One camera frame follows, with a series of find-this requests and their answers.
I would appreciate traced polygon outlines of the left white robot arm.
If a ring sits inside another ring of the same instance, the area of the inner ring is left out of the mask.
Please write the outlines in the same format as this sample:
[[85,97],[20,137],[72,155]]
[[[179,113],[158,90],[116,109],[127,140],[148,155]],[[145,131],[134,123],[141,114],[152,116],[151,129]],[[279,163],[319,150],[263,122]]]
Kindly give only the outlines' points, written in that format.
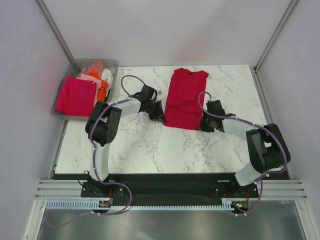
[[116,138],[123,117],[147,113],[151,121],[166,123],[162,101],[157,100],[158,92],[144,85],[141,91],[130,95],[128,98],[112,103],[99,101],[95,105],[89,117],[85,132],[92,144],[92,168],[90,176],[96,181],[92,185],[92,191],[99,197],[106,196],[110,191],[110,185],[104,181],[110,174],[109,151],[112,141]]

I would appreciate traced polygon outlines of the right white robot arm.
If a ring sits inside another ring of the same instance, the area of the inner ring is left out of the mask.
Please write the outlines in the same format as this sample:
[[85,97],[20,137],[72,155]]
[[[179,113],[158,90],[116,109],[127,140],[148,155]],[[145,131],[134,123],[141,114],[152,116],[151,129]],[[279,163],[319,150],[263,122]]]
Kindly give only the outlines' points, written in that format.
[[203,111],[199,129],[232,134],[247,142],[249,163],[234,174],[229,191],[235,197],[247,191],[247,185],[256,183],[274,173],[282,173],[291,161],[289,149],[275,123],[258,125],[235,114],[226,114],[220,100],[209,100]]

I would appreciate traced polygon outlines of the red t shirt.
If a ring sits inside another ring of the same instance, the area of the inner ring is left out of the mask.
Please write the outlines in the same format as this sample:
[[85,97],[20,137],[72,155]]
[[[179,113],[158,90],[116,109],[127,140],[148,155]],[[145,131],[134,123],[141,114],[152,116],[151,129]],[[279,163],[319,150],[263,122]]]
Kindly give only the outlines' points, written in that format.
[[198,130],[203,115],[199,105],[204,103],[204,97],[198,97],[206,90],[208,76],[209,73],[203,70],[174,70],[166,99],[164,126]]

